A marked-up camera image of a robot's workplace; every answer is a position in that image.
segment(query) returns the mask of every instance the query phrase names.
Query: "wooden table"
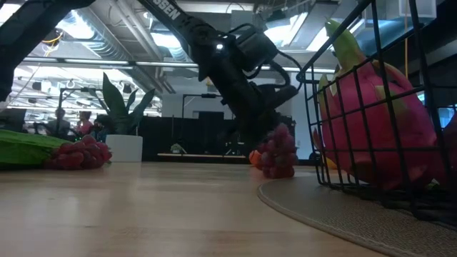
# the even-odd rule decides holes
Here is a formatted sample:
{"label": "wooden table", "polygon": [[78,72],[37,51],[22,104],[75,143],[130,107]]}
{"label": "wooden table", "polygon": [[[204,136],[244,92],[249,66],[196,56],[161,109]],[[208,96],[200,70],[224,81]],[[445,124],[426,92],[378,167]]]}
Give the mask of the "wooden table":
{"label": "wooden table", "polygon": [[1,256],[381,256],[269,208],[263,182],[220,164],[3,172]]}

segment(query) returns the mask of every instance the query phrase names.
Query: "woven placemat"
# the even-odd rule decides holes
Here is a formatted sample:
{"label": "woven placemat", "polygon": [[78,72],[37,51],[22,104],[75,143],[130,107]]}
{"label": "woven placemat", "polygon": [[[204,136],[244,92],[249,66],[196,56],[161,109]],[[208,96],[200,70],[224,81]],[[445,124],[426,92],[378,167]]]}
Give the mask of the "woven placemat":
{"label": "woven placemat", "polygon": [[320,186],[315,177],[270,181],[258,196],[297,221],[388,256],[457,256],[456,231]]}

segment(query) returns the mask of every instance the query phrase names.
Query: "red grapes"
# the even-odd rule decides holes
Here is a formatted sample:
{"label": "red grapes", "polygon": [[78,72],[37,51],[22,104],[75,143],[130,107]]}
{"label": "red grapes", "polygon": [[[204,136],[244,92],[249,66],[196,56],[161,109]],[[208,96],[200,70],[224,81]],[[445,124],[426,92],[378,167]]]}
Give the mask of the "red grapes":
{"label": "red grapes", "polygon": [[290,178],[297,162],[295,139],[285,124],[280,124],[268,133],[264,143],[258,146],[261,157],[261,170],[266,178]]}
{"label": "red grapes", "polygon": [[44,168],[79,170],[100,168],[111,158],[106,144],[97,142],[92,136],[85,135],[81,141],[63,143],[54,149]]}

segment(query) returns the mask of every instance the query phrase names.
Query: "white plant pot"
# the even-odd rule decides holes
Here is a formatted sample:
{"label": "white plant pot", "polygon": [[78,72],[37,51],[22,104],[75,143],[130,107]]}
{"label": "white plant pot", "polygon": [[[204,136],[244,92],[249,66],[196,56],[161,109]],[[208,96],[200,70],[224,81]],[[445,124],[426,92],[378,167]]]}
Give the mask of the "white plant pot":
{"label": "white plant pot", "polygon": [[112,162],[141,162],[143,138],[140,136],[108,135],[106,145],[113,154]]}

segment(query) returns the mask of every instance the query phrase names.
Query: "black wire basket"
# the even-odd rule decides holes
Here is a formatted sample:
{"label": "black wire basket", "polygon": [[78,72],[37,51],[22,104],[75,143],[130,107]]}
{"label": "black wire basket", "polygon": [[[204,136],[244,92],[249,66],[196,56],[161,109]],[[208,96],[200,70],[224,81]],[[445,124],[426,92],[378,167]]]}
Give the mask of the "black wire basket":
{"label": "black wire basket", "polygon": [[[373,15],[376,53],[318,89],[314,71],[316,60],[367,8],[371,9]],[[316,162],[317,179],[323,186],[353,194],[363,200],[377,201],[385,208],[407,210],[420,220],[437,221],[455,229],[457,173],[452,165],[452,157],[457,141],[449,139],[453,131],[441,127],[438,110],[451,108],[455,114],[457,110],[454,101],[452,107],[437,106],[433,97],[438,90],[453,89],[431,83],[422,42],[423,24],[419,21],[415,0],[409,0],[409,8],[413,29],[392,44],[382,47],[376,0],[360,1],[298,74],[298,81],[306,85],[306,115],[310,138],[314,138],[313,154],[322,157],[321,161]],[[384,63],[383,55],[408,37],[412,37],[415,43],[421,84],[395,92],[389,76],[391,67]],[[380,86],[385,94],[383,99],[370,101],[365,99],[364,82],[361,82],[363,78],[359,71],[367,65],[373,65],[373,60],[377,60]],[[306,79],[306,71],[311,72],[311,80]],[[349,83],[353,87],[350,96],[346,93],[348,83],[343,81],[346,77],[352,81]],[[331,86],[334,87],[333,95],[327,94]],[[417,103],[419,100],[412,98],[417,98],[419,92],[425,96],[425,105],[421,103],[423,109],[419,110],[419,113],[424,113],[421,118],[420,114],[414,112],[405,112],[414,114],[405,116],[398,111],[401,109],[398,105],[402,103],[406,103],[405,108],[412,109],[408,103]],[[353,108],[346,104],[349,99]],[[337,112],[329,111],[332,105],[338,108]],[[380,106],[384,108],[385,116],[379,115]],[[429,127],[419,121],[429,123]],[[427,133],[423,133],[425,128],[428,128]],[[329,171],[328,160],[335,163],[338,173]]]}

